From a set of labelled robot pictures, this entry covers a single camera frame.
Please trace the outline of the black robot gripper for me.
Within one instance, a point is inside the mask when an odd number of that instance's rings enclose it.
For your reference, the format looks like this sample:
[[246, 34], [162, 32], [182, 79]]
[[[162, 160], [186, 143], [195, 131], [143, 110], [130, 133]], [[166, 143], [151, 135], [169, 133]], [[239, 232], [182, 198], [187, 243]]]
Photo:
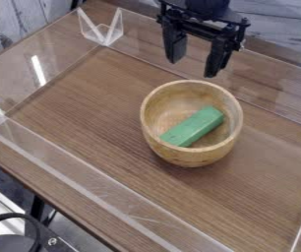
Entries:
[[213, 40], [203, 76], [214, 78], [233, 54], [233, 41], [245, 40], [250, 20], [230, 8], [231, 0], [159, 0], [158, 23], [163, 29], [166, 56], [175, 64], [187, 53], [187, 34]]

